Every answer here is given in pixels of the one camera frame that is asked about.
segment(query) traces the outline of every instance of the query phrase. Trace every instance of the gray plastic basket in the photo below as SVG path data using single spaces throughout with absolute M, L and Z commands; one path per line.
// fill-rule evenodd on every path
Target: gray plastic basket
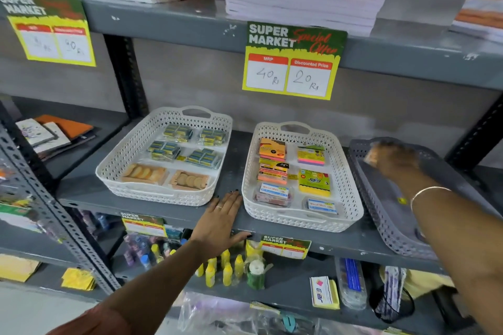
M 403 256 L 437 259 L 433 249 L 421 235 L 410 207 L 399 203 L 398 199 L 403 196 L 399 187 L 363 161 L 372 143 L 380 141 L 400 143 L 415 149 L 419 156 L 419 166 L 424 173 L 441 185 L 480 204 L 488 213 L 501 217 L 474 187 L 429 148 L 389 137 L 354 139 L 349 143 L 349 166 L 379 234 L 394 252 Z

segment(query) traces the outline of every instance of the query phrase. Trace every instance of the pink sleeve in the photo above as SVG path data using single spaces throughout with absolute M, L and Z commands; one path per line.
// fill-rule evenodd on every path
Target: pink sleeve
M 131 329 L 118 312 L 98 305 L 47 335 L 131 335 Z

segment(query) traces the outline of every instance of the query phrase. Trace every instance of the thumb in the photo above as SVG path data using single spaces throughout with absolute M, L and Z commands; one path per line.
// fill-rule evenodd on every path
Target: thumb
M 248 236 L 251 236 L 250 232 L 239 232 L 234 236 L 230 237 L 230 246 L 236 245 L 237 243 L 246 240 Z

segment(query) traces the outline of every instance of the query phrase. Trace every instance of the orange notebook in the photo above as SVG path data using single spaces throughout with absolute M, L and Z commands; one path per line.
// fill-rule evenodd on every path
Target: orange notebook
M 47 114 L 35 118 L 35 121 L 37 121 L 40 124 L 44 124 L 47 122 L 56 123 L 59 126 L 59 128 L 64 132 L 64 134 L 68 137 L 68 139 L 71 141 L 94 128 L 93 126 L 88 125 L 86 123 L 70 121 L 68 119 L 58 118 L 53 115 L 47 115 Z

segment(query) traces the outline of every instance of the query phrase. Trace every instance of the floor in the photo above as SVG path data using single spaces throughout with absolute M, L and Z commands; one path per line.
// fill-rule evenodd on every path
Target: floor
M 44 335 L 74 319 L 95 304 L 47 293 L 27 291 L 8 282 L 0 283 L 2 335 Z M 190 335 L 177 329 L 176 319 L 165 319 L 157 335 Z

